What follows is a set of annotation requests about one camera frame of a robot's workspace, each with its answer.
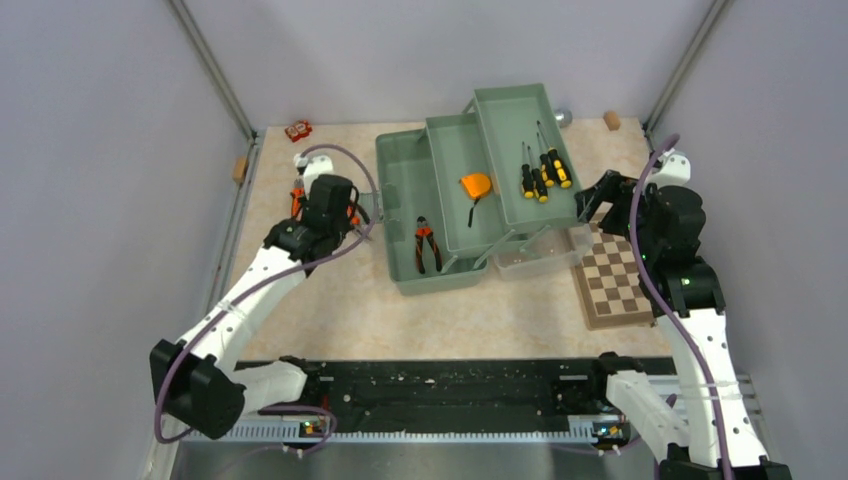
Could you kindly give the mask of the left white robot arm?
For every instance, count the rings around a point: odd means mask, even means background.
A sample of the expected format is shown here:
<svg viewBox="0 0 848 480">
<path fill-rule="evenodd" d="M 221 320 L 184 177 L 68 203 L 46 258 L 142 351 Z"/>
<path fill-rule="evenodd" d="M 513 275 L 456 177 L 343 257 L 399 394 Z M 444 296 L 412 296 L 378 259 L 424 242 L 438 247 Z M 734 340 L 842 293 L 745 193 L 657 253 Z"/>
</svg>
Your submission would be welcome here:
<svg viewBox="0 0 848 480">
<path fill-rule="evenodd" d="M 321 174 L 299 214 L 274 225 L 231 290 L 177 341 L 149 356 L 155 418 L 169 415 L 210 439 L 248 413 L 286 403 L 297 413 L 319 404 L 320 386 L 287 360 L 237 368 L 242 351 L 280 301 L 314 269 L 339 257 L 353 229 L 359 191 L 351 180 Z"/>
</svg>

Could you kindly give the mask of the orange tape measure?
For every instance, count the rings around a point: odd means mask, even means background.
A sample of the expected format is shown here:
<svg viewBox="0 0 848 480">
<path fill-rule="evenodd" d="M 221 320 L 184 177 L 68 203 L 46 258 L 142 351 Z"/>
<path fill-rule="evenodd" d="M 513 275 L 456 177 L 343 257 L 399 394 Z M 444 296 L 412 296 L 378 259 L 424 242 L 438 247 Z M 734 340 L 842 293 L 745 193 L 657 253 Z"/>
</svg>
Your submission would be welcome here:
<svg viewBox="0 0 848 480">
<path fill-rule="evenodd" d="M 475 172 L 461 177 L 459 183 L 472 200 L 472 206 L 469 209 L 467 221 L 467 226 L 471 228 L 473 225 L 475 208 L 480 200 L 485 198 L 491 192 L 492 182 L 488 175 L 481 172 Z"/>
</svg>

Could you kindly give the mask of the green plastic toolbox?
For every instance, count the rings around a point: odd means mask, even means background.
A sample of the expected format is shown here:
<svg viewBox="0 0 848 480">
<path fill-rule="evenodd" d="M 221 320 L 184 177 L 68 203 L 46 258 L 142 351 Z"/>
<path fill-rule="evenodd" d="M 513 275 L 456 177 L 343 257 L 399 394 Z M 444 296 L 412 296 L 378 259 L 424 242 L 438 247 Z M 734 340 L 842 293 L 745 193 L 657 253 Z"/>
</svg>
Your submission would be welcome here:
<svg viewBox="0 0 848 480">
<path fill-rule="evenodd" d="M 404 295 L 578 265 L 592 247 L 545 87 L 476 90 L 455 115 L 375 141 L 388 273 Z"/>
</svg>

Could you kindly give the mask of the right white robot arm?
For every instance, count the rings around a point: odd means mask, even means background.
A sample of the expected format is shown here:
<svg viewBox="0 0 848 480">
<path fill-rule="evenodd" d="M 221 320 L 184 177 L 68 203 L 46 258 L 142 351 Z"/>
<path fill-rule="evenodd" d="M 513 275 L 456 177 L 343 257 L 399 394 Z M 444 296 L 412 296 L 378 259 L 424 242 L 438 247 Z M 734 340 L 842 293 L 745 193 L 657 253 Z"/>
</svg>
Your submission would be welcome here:
<svg viewBox="0 0 848 480">
<path fill-rule="evenodd" d="M 594 361 L 589 404 L 622 413 L 654 456 L 658 479 L 788 479 L 748 414 L 726 335 L 726 302 L 714 269 L 699 255 L 702 198 L 679 185 L 658 187 L 607 171 L 575 196 L 580 219 L 610 208 L 602 232 L 633 250 L 639 287 L 668 340 L 685 412 L 678 414 L 630 357 Z"/>
</svg>

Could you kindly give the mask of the orange diagonal cutting pliers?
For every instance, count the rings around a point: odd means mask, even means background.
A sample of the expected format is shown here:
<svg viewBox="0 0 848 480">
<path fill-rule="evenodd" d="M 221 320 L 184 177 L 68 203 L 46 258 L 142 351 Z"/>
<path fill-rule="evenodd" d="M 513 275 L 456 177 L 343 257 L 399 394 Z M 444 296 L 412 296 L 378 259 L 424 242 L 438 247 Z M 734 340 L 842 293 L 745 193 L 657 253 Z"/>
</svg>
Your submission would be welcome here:
<svg viewBox="0 0 848 480">
<path fill-rule="evenodd" d="M 301 177 L 297 177 L 293 181 L 292 190 L 290 191 L 291 197 L 291 212 L 290 216 L 292 218 L 297 218 L 302 209 L 302 202 L 306 198 L 304 182 Z"/>
</svg>

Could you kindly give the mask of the orange long nose pliers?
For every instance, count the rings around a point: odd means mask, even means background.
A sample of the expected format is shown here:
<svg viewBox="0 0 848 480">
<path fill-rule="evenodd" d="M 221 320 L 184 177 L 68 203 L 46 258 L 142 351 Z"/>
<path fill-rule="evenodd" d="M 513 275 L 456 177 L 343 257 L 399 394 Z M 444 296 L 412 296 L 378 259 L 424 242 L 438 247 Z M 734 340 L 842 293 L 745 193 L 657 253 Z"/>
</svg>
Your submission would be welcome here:
<svg viewBox="0 0 848 480">
<path fill-rule="evenodd" d="M 358 237 L 371 241 L 372 238 L 365 232 L 365 227 L 370 223 L 370 216 L 364 207 L 354 203 L 348 208 L 348 214 L 350 215 L 352 231 Z"/>
</svg>

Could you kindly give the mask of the black yellow screwdriver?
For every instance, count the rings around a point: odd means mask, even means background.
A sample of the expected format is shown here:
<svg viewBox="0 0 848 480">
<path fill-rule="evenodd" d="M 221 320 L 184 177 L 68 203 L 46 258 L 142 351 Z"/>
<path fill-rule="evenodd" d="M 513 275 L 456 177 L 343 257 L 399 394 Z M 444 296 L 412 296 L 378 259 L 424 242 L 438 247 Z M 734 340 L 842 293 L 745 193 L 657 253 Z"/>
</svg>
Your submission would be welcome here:
<svg viewBox="0 0 848 480">
<path fill-rule="evenodd" d="M 549 200 L 548 180 L 541 161 L 536 161 L 532 148 L 524 146 L 526 157 L 530 166 L 531 187 L 534 198 L 541 204 Z"/>
<path fill-rule="evenodd" d="M 534 197 L 534 180 L 531 173 L 531 167 L 526 156 L 526 143 L 521 143 L 521 188 L 523 196 L 526 199 Z"/>
<path fill-rule="evenodd" d="M 537 141 L 542 151 L 540 160 L 548 180 L 548 186 L 557 185 L 562 189 L 569 189 L 573 184 L 573 178 L 567 165 L 558 150 L 547 140 L 545 129 L 539 120 L 536 121 L 536 128 Z"/>
</svg>

